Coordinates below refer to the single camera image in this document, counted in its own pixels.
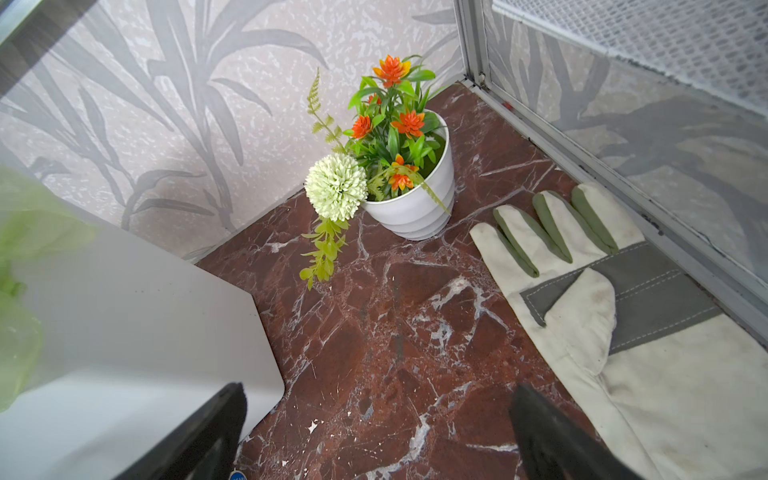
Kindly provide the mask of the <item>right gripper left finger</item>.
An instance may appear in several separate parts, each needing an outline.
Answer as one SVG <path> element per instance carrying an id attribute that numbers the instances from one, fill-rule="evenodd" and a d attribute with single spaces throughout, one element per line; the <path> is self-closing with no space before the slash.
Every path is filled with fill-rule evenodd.
<path id="1" fill-rule="evenodd" d="M 243 385 L 229 383 L 117 477 L 227 479 L 246 413 Z"/>

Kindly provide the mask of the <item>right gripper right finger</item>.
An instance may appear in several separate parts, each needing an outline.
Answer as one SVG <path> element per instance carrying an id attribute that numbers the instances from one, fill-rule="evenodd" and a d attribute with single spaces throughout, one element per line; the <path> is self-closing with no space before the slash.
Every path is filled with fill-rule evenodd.
<path id="1" fill-rule="evenodd" d="M 639 477 L 527 384 L 515 389 L 509 416 L 530 479 Z"/>

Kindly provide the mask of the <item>white bin with green liner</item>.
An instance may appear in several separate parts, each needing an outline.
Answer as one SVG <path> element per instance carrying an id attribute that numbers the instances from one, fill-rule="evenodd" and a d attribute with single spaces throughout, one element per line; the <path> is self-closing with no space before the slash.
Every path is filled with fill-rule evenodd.
<path id="1" fill-rule="evenodd" d="M 285 392 L 250 294 L 2 170 L 3 478 L 119 479 L 229 383 L 241 442 Z"/>

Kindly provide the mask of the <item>beige gardening glove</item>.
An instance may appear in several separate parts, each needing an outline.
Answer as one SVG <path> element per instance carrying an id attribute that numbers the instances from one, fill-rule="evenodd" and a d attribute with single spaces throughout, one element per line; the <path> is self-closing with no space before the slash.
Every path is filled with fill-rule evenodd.
<path id="1" fill-rule="evenodd" d="M 767 475 L 767 352 L 602 186 L 496 207 L 471 236 L 608 449 L 647 479 Z"/>

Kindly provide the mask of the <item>white potted flower plant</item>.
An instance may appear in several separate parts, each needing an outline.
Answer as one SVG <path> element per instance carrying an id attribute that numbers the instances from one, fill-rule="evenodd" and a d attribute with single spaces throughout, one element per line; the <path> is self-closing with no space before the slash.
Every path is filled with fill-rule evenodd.
<path id="1" fill-rule="evenodd" d="M 320 81 L 313 80 L 307 112 L 313 132 L 325 133 L 332 152 L 311 166 L 304 182 L 318 216 L 306 236 L 314 246 L 306 255 L 309 264 L 299 273 L 308 286 L 331 278 L 349 223 L 365 202 L 381 204 L 422 190 L 429 205 L 447 207 L 428 182 L 448 150 L 437 114 L 427 109 L 428 83 L 435 77 L 419 55 L 381 59 L 350 99 L 355 117 L 347 130 L 322 115 Z"/>

